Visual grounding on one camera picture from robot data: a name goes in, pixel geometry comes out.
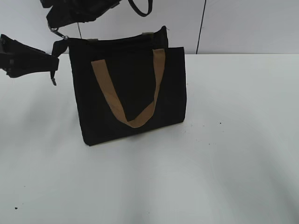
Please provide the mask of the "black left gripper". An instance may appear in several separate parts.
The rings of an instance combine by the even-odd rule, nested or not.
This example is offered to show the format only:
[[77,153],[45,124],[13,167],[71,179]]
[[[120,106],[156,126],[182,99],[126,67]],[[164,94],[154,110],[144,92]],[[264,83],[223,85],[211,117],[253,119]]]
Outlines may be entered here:
[[35,49],[0,35],[0,68],[10,78],[18,78],[31,73],[49,72],[54,86],[56,86],[55,72],[58,70],[59,59],[44,51]]

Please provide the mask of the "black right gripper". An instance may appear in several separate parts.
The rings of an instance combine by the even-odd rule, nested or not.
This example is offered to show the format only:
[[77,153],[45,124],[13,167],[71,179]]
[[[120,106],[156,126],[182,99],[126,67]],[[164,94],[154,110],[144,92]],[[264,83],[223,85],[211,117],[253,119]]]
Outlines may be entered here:
[[40,0],[43,8],[49,8],[46,19],[50,31],[66,38],[58,30],[73,23],[95,21],[109,9],[119,5],[118,0]]

